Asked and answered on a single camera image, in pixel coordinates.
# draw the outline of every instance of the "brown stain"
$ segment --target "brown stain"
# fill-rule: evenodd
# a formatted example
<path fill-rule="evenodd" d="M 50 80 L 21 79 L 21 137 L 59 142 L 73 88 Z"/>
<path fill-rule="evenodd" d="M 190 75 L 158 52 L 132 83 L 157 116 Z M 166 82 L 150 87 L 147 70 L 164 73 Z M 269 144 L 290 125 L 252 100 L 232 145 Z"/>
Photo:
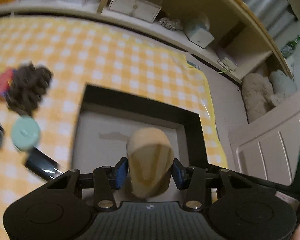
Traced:
<path fill-rule="evenodd" d="M 122 141 L 126 142 L 129 136 L 126 136 L 119 132 L 111 132 L 111 133 L 99 133 L 99 138 L 103 140 L 112 140 L 112 141 Z"/>
<path fill-rule="evenodd" d="M 162 150 L 161 148 L 162 148 L 161 145 L 157 145 L 155 153 L 154 153 L 154 158 L 153 158 L 152 163 L 151 163 L 150 176 L 149 176 L 148 179 L 145 179 L 142 175 L 142 169 L 141 169 L 140 161 L 134 156 L 133 153 L 130 155 L 129 165 L 131 165 L 135 169 L 136 179 L 140 184 L 149 187 L 154 182 L 155 173 L 156 173 L 156 170 L 158 168 L 159 157 L 160 157 L 160 153 L 161 153 L 161 150 Z M 165 166 L 164 170 L 167 170 L 167 168 L 168 168 L 168 165 L 169 165 L 168 161 L 171 158 L 171 154 L 172 154 L 172 151 L 171 151 L 171 149 L 169 149 L 169 151 L 167 153 L 166 166 Z"/>

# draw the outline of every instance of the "bread-shaped object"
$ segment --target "bread-shaped object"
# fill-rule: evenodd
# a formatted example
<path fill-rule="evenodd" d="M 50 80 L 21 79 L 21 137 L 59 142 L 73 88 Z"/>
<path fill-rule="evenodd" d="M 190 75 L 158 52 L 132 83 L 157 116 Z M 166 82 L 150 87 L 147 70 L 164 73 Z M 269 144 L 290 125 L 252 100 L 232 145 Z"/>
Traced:
<path fill-rule="evenodd" d="M 157 128 L 135 131 L 127 141 L 127 157 L 132 193 L 148 198 L 166 191 L 173 151 L 165 133 Z"/>

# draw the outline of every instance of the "white box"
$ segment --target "white box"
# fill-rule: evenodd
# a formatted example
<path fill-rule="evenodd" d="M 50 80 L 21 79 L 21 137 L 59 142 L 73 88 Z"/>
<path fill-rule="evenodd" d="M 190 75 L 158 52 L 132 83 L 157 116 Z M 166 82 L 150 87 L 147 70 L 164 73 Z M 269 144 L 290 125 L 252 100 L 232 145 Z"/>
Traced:
<path fill-rule="evenodd" d="M 111 0 L 109 10 L 152 23 L 160 12 L 161 6 L 145 0 Z"/>
<path fill-rule="evenodd" d="M 186 24 L 184 32 L 189 41 L 192 41 L 203 49 L 214 40 L 212 34 L 198 22 Z"/>

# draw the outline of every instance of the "white floor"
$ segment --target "white floor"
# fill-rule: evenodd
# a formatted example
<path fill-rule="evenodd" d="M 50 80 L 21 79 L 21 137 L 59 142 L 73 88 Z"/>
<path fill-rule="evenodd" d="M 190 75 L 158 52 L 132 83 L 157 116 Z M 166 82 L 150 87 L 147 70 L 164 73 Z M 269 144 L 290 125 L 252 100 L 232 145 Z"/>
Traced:
<path fill-rule="evenodd" d="M 160 46 L 167 46 L 164 43 L 148 38 L 141 34 L 134 33 L 132 31 L 128 31 L 115 26 L 111 27 L 117 30 L 120 29 L 120 31 L 127 32 L 131 35 L 138 36 L 143 39 L 148 39 L 153 43 L 159 44 Z M 185 54 L 187 60 L 196 64 L 208 79 L 213 107 L 215 111 L 216 126 L 219 139 L 223 150 L 226 153 L 229 169 L 235 170 L 234 158 L 229 142 L 229 131 L 239 127 L 240 125 L 248 123 L 241 92 L 238 86 L 236 86 L 230 80 L 217 73 L 207 65 L 203 64 L 202 62 L 191 56 L 191 54 L 186 52 Z"/>

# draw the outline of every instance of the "green bottle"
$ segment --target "green bottle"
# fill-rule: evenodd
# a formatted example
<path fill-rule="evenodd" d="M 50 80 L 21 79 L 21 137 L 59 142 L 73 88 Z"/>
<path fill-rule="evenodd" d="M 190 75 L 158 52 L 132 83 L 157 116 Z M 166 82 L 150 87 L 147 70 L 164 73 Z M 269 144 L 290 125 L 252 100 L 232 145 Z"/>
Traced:
<path fill-rule="evenodd" d="M 298 35 L 293 41 L 289 41 L 286 46 L 284 46 L 280 52 L 282 54 L 282 56 L 284 56 L 285 58 L 289 57 L 294 50 L 296 49 L 297 44 L 300 41 L 300 36 Z"/>

